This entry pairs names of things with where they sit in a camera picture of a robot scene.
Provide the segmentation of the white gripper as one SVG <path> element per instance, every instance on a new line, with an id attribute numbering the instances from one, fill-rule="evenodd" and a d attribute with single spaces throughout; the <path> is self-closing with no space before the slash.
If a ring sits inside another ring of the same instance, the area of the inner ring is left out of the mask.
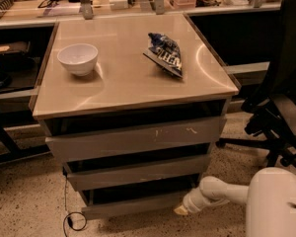
<path id="1" fill-rule="evenodd" d="M 185 216 L 189 213 L 199 213 L 206 207 L 220 206 L 228 202 L 223 198 L 207 197 L 200 188 L 196 188 L 184 196 L 183 202 L 174 208 L 174 213 Z"/>

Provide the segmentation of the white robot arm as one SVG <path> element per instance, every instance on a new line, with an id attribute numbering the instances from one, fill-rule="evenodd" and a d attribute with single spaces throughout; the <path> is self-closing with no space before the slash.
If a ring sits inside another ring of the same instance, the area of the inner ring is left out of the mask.
<path id="1" fill-rule="evenodd" d="M 246 237 L 296 237 L 296 175 L 280 168 L 255 173 L 248 186 L 207 176 L 174 209 L 178 215 L 233 202 L 246 206 Z"/>

